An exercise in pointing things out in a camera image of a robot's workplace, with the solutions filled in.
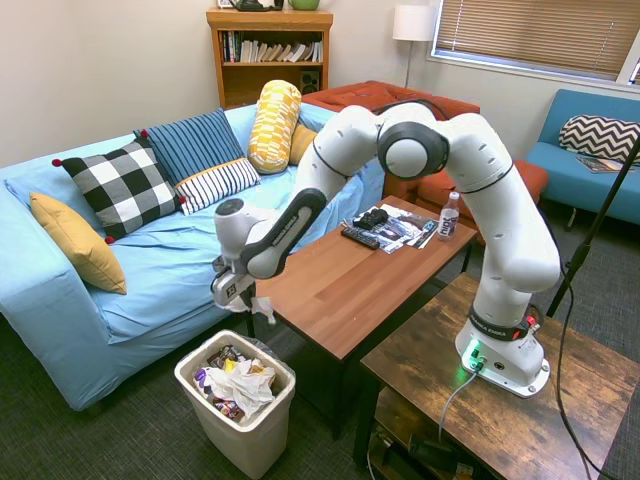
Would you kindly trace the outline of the grey gripper with tag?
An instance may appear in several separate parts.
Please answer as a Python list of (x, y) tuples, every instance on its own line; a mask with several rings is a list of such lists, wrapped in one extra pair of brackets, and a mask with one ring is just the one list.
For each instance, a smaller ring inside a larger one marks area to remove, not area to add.
[(235, 298), (240, 297), (247, 312), (254, 311), (256, 298), (255, 279), (240, 270), (235, 271), (233, 260), (217, 257), (212, 262), (215, 277), (211, 283), (211, 293), (218, 306), (227, 306)]

